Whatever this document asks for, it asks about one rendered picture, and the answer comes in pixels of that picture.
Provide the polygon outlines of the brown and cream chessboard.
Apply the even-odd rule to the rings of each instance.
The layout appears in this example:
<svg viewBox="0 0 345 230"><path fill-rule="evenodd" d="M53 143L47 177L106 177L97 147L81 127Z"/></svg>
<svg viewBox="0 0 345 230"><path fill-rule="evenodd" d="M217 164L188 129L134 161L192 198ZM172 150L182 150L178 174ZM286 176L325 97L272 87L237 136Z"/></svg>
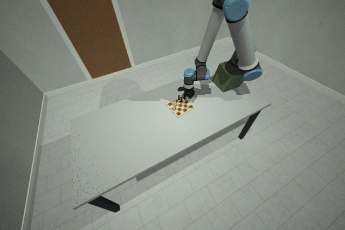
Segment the brown and cream chessboard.
<svg viewBox="0 0 345 230"><path fill-rule="evenodd" d="M181 102L182 99L182 102ZM173 110L173 105L175 103L176 100L176 105L175 105L175 110ZM180 117L182 115L184 115L185 113L191 111L192 109L195 108L195 106L190 102L187 101L187 103L184 101L183 95L180 96L180 100L178 100L178 98L173 100L174 103L172 103L172 101L166 103L166 105L171 109L171 111L177 116ZM189 106L189 109L187 109L187 107Z"/></svg>

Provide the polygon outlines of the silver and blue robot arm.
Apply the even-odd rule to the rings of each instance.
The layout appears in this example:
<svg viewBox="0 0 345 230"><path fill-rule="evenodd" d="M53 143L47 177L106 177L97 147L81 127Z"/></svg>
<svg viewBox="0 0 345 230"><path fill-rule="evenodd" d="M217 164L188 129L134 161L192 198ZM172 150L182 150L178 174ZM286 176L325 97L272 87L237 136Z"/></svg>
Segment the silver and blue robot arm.
<svg viewBox="0 0 345 230"><path fill-rule="evenodd" d="M195 58L196 70L188 68L184 71L184 86L179 87L178 91L192 88L194 81L209 79L210 70L206 68L206 61L224 17L236 49L225 64L226 71L241 75L244 81L252 81L262 75L259 59L254 55L256 47L253 45L248 16L249 0L213 0L212 5L210 20Z"/></svg>

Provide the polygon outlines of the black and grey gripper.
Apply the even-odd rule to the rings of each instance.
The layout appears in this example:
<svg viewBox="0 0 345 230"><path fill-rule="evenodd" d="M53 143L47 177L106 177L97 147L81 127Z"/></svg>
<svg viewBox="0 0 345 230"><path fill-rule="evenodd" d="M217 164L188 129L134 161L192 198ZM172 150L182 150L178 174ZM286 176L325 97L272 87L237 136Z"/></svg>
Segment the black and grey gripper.
<svg viewBox="0 0 345 230"><path fill-rule="evenodd" d="M183 96L185 102L186 102L186 101L190 101L189 99L192 99L192 97L193 97L194 94L195 94L194 87L185 90L184 96Z"/></svg>

